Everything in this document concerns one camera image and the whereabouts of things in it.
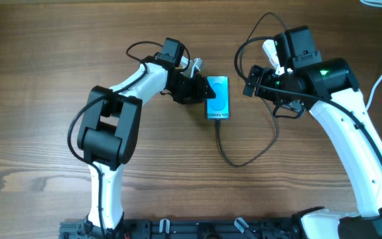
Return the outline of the turquoise screen Galaxy smartphone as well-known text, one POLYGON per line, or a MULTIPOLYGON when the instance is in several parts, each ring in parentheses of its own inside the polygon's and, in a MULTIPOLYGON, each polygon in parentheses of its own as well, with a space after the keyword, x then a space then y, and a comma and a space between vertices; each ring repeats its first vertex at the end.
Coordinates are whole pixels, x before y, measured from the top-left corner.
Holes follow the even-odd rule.
POLYGON ((208 120, 229 119, 229 79, 227 76, 209 76, 208 83, 215 93, 215 98, 206 101, 208 120))

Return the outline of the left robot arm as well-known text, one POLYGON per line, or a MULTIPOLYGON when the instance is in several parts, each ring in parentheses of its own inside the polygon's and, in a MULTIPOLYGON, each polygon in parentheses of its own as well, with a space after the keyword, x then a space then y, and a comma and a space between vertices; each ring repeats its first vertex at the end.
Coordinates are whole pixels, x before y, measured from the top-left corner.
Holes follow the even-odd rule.
POLYGON ((197 104, 216 94, 208 78, 193 71, 199 65, 179 40, 167 38, 154 55, 138 59, 137 71, 110 88, 95 86, 79 121, 77 158, 92 176, 92 207, 84 220, 94 238, 121 238, 123 170, 137 145, 143 106, 157 94, 168 94, 179 104, 197 104))

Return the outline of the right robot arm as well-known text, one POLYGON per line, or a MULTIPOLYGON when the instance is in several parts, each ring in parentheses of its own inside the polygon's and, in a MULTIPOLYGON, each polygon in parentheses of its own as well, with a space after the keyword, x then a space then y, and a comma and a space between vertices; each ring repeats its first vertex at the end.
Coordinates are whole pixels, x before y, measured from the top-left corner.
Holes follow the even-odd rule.
POLYGON ((253 66, 244 94, 290 111, 309 113, 332 142, 357 203, 356 212, 323 206, 291 216, 292 238, 382 238, 382 140, 376 132, 359 82, 343 58, 322 60, 306 26, 263 37, 271 67, 253 66))

